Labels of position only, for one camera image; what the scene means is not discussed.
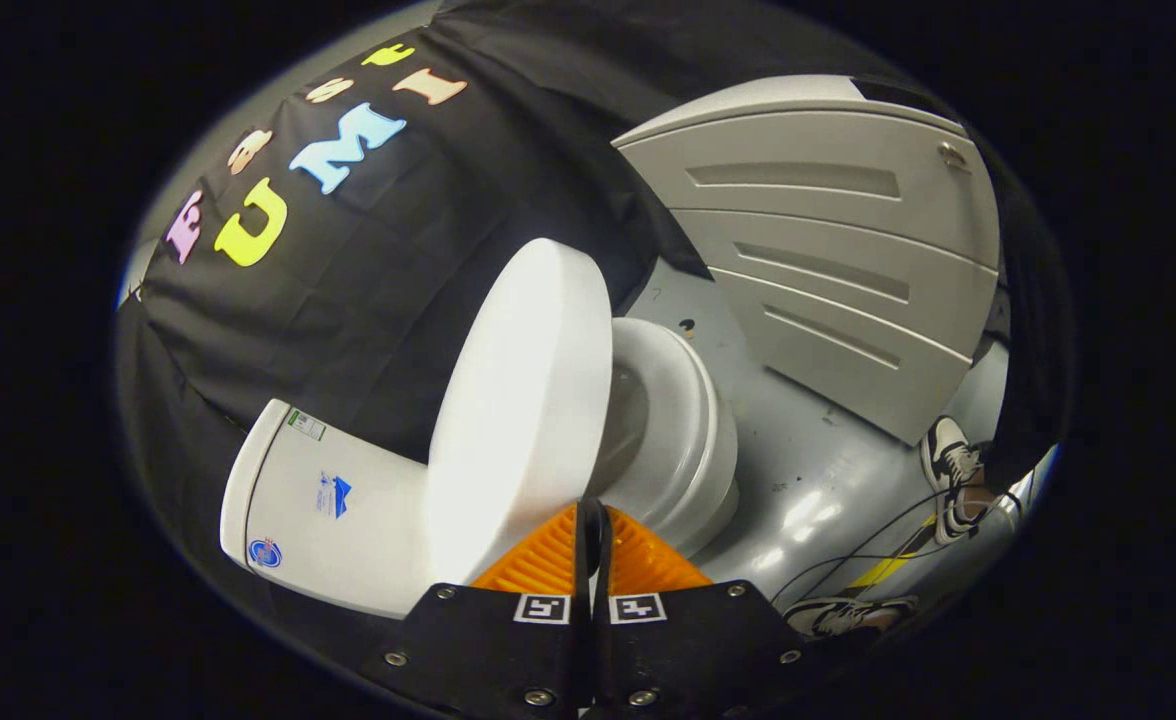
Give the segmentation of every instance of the cabinet door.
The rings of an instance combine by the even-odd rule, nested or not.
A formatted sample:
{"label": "cabinet door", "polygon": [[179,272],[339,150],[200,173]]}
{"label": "cabinet door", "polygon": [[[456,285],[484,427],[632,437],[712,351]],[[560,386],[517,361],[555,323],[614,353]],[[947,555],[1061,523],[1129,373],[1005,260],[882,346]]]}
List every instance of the cabinet door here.
{"label": "cabinet door", "polygon": [[713,269],[754,354],[914,445],[969,369],[968,356],[821,296]]}
{"label": "cabinet door", "polygon": [[[948,145],[964,159],[946,164]],[[670,211],[753,211],[878,231],[998,266],[998,215],[971,141],[903,118],[781,111],[620,147]]]}
{"label": "cabinet door", "polygon": [[675,209],[710,268],[823,296],[971,355],[996,271],[876,231],[742,211]]}

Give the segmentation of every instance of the toilet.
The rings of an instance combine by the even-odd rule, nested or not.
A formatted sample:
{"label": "toilet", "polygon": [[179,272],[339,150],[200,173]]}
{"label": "toilet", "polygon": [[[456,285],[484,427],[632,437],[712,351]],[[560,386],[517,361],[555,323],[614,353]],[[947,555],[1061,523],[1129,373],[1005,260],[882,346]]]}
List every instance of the toilet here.
{"label": "toilet", "polygon": [[474,319],[420,464],[269,401],[232,465],[223,553],[274,584],[401,619],[582,496],[691,556],[739,507],[729,402],[662,325],[612,318],[600,269],[539,238]]}

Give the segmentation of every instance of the letter m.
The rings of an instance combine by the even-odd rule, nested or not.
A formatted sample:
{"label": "letter m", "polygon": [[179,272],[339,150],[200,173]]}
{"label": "letter m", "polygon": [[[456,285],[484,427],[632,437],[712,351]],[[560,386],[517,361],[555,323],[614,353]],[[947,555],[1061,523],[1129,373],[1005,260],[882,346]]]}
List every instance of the letter m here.
{"label": "letter m", "polygon": [[340,138],[338,140],[319,140],[306,146],[290,160],[290,169],[303,168],[322,184],[322,195],[329,195],[345,181],[349,168],[336,164],[360,164],[365,159],[365,148],[374,151],[406,127],[405,120],[390,120],[370,109],[369,102],[363,102],[347,111],[340,118]]}

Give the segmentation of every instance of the blue logo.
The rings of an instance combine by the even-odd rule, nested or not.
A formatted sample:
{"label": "blue logo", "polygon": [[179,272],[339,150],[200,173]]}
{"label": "blue logo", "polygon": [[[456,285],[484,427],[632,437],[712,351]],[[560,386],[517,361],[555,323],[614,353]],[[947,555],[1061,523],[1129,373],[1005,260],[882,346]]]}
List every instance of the blue logo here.
{"label": "blue logo", "polygon": [[267,538],[255,541],[250,544],[250,560],[265,568],[276,568],[281,565],[281,548]]}
{"label": "blue logo", "polygon": [[320,514],[339,519],[347,511],[345,499],[352,486],[343,478],[332,478],[322,473],[322,487],[318,489],[318,511]]}
{"label": "blue logo", "polygon": [[343,478],[335,478],[335,518],[342,515],[345,511],[347,511],[345,498],[350,489],[352,486],[346,484]]}

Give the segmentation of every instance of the sneaker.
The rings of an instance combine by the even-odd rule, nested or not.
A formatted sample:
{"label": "sneaker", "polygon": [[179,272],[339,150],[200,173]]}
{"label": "sneaker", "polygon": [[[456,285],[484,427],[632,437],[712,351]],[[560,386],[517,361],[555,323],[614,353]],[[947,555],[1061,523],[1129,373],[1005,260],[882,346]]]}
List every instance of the sneaker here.
{"label": "sneaker", "polygon": [[786,609],[784,620],[807,639],[818,639],[853,631],[875,618],[903,618],[916,608],[916,596],[896,596],[877,602],[861,602],[848,596],[816,596]]}
{"label": "sneaker", "polygon": [[935,420],[921,441],[921,468],[935,496],[935,539],[940,544],[957,542],[968,536],[984,519],[988,508],[981,512],[963,512],[960,498],[967,480],[984,466],[980,460],[980,448],[965,439],[957,421],[951,418]]}

